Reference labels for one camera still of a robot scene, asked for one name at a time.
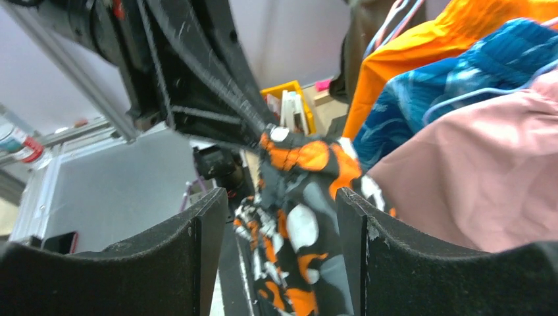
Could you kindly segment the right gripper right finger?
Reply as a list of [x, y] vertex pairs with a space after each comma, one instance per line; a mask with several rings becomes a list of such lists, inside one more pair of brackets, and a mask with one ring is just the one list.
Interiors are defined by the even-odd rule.
[[336, 197], [357, 315], [556, 315], [557, 243], [487, 253], [427, 235], [349, 188]]

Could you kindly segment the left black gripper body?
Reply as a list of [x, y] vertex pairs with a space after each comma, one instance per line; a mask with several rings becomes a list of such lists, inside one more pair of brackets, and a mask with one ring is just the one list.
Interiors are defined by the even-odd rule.
[[276, 119], [260, 95], [228, 1], [96, 1], [90, 38], [117, 66], [138, 130], [257, 151]]

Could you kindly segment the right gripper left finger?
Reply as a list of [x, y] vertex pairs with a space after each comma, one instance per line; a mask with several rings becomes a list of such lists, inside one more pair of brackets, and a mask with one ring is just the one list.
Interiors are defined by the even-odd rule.
[[2, 315], [208, 315], [226, 190], [102, 251], [1, 244]]

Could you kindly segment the camouflage orange black shorts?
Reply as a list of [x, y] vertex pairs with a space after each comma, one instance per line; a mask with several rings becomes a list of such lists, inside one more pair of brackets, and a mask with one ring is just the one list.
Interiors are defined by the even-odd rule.
[[348, 138], [306, 136], [268, 125], [259, 185], [236, 209], [251, 250], [253, 288], [279, 315], [353, 315], [336, 193], [347, 187], [393, 213]]

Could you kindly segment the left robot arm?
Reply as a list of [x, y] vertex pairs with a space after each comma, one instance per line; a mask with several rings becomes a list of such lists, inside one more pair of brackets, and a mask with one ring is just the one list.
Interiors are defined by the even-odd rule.
[[146, 131], [255, 151], [276, 124], [243, 54], [227, 1], [17, 1], [116, 66], [128, 115]]

